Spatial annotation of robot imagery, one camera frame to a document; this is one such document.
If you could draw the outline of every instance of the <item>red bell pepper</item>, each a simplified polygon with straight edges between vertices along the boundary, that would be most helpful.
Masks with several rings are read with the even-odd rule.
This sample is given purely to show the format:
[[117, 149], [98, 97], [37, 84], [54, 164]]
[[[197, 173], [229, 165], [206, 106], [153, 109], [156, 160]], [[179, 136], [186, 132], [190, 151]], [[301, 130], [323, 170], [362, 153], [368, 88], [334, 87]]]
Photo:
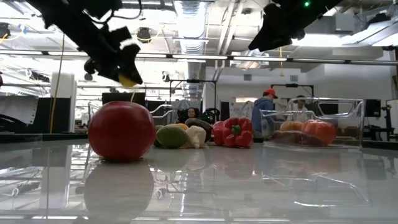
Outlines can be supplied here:
[[227, 147], [250, 148], [253, 144], [253, 125], [248, 118], [230, 118], [224, 121], [223, 141]]
[[213, 125], [214, 143], [217, 146], [224, 146], [223, 129], [224, 129], [224, 121], [217, 121]]

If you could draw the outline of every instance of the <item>orange pumpkin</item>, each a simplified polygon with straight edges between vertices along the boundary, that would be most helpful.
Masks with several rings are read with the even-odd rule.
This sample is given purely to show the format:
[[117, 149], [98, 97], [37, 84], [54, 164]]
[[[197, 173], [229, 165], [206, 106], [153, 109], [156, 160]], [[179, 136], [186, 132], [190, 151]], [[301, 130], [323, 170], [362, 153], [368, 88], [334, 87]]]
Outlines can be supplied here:
[[305, 134], [320, 138], [326, 146], [331, 144], [337, 135], [336, 128], [333, 124], [321, 120], [308, 120], [304, 122], [302, 131]]
[[287, 121], [280, 126], [281, 131], [301, 131], [303, 123], [297, 121]]

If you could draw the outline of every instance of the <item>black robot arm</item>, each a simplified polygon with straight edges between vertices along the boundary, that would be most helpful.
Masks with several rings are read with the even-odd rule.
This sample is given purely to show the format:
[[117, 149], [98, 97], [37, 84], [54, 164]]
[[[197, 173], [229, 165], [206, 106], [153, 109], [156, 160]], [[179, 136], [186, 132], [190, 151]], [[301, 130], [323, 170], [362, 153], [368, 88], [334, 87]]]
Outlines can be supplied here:
[[304, 28], [321, 18], [342, 0], [273, 0], [264, 8], [262, 27], [249, 45], [249, 50], [263, 52], [292, 44], [302, 39]]
[[[136, 44], [121, 49], [121, 42], [131, 39], [127, 27], [109, 31], [107, 22], [114, 11], [122, 8], [121, 0], [27, 0], [42, 13], [45, 27], [58, 26], [65, 35], [79, 46], [79, 50], [88, 54], [85, 71], [120, 82], [122, 75], [128, 80], [142, 84], [142, 78], [135, 66], [135, 58], [140, 48]], [[86, 14], [101, 19], [107, 12], [111, 16], [97, 28], [93, 19]]]

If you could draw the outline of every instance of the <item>metal frame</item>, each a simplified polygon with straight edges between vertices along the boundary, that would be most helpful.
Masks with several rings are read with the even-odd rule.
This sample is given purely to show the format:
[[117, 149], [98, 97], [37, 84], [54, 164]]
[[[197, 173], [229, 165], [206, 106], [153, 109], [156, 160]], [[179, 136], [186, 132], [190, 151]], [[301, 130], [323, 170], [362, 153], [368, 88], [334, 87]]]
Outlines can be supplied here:
[[[214, 108], [217, 106], [217, 81], [214, 80], [198, 80], [199, 83], [214, 83]], [[178, 84], [173, 88], [172, 83], [173, 82], [178, 82]], [[191, 82], [190, 80], [170, 80], [170, 87], [169, 87], [169, 104], [172, 104], [172, 90], [175, 90], [181, 82], [187, 82], [187, 83], [194, 83]]]
[[[0, 50], [2, 55], [18, 55], [35, 58], [54, 58], [60, 59], [61, 55], [48, 55], [48, 52], [36, 53], [37, 50]], [[86, 55], [64, 55], [63, 59], [88, 58]], [[199, 60], [237, 60], [250, 62], [290, 62], [290, 63], [323, 63], [323, 64], [341, 64], [341, 65], [384, 65], [398, 66], [398, 61], [387, 60], [349, 60], [349, 59], [331, 59], [331, 58], [293, 58], [293, 57], [248, 57], [232, 55], [183, 55], [183, 54], [138, 54], [136, 58], [145, 58], [148, 60], [178, 60], [178, 59], [199, 59]]]
[[[50, 84], [13, 84], [4, 83], [2, 86], [13, 86], [13, 87], [51, 87]], [[140, 86], [140, 87], [123, 87], [123, 86], [94, 86], [94, 85], [78, 85], [77, 88], [123, 88], [133, 90], [168, 90], [167, 87], [151, 87], [151, 86]]]
[[311, 97], [313, 97], [313, 85], [300, 85], [300, 84], [271, 84], [271, 88], [274, 86], [284, 86], [286, 88], [297, 88], [301, 86], [304, 90], [306, 90], [304, 87], [310, 87], [311, 88]]

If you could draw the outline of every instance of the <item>red tomato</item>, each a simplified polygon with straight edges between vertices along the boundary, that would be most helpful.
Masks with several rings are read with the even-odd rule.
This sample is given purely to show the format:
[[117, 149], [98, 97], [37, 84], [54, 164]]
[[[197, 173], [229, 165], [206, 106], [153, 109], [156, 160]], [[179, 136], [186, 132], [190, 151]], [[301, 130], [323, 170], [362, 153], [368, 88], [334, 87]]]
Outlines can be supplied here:
[[156, 139], [151, 113], [137, 103], [113, 101], [103, 105], [88, 127], [88, 141], [100, 156], [110, 161], [140, 159]]
[[305, 134], [317, 136], [326, 146], [335, 140], [337, 134], [333, 124], [320, 120], [308, 120], [304, 122], [302, 131]]

